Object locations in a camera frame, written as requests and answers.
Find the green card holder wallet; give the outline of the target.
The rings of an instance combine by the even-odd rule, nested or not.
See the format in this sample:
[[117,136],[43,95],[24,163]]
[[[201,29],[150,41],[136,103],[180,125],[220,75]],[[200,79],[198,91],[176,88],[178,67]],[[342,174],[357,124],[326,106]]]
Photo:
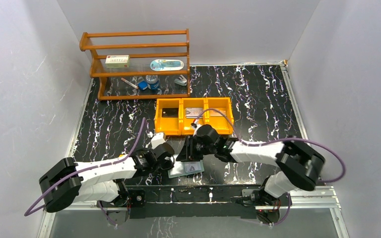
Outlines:
[[178,178],[181,176],[193,175],[204,172],[203,162],[180,162],[174,163],[172,169],[168,170],[168,178]]

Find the orange wooden shelf rack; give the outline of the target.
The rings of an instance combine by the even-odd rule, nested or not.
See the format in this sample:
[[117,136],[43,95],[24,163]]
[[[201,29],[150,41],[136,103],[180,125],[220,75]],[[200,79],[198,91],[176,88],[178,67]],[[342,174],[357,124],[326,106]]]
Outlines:
[[[100,101],[135,100],[189,97],[190,90],[190,31],[138,31],[87,33],[79,42],[81,51],[91,54],[89,75],[99,83],[97,98]],[[129,55],[129,68],[107,68],[107,55]],[[153,60],[181,60],[185,66],[177,71],[153,71]],[[121,77],[137,85],[147,75],[158,75],[159,89],[156,91],[134,89]],[[174,80],[183,75],[187,86],[180,86]]]

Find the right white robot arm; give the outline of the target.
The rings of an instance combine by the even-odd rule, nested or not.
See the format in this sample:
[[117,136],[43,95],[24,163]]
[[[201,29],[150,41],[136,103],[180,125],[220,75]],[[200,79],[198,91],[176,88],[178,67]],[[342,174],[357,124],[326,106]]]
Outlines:
[[178,162],[199,162],[213,155],[224,163],[261,163],[278,167],[280,172],[262,184],[260,195],[278,198],[296,188],[313,191],[325,164],[325,158],[301,138],[278,142],[249,143],[236,137],[220,135],[212,126],[199,126],[185,139]]

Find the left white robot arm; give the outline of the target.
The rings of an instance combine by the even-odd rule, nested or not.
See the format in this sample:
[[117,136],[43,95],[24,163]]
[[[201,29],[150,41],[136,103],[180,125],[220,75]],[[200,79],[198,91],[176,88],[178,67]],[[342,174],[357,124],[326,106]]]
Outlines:
[[142,148],[130,155],[97,162],[76,162],[72,157],[61,159],[39,179],[46,211],[54,213],[72,203],[123,199],[119,182],[146,176],[172,167],[174,149],[168,143],[155,148]]

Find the yellow three-compartment bin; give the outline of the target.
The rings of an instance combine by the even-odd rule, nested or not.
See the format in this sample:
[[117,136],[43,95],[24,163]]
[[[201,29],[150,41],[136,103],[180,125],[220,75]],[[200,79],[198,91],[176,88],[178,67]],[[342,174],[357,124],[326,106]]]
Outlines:
[[233,133],[234,122],[229,97],[158,99],[154,118],[155,132],[168,136],[192,135],[192,123],[209,124],[219,134]]

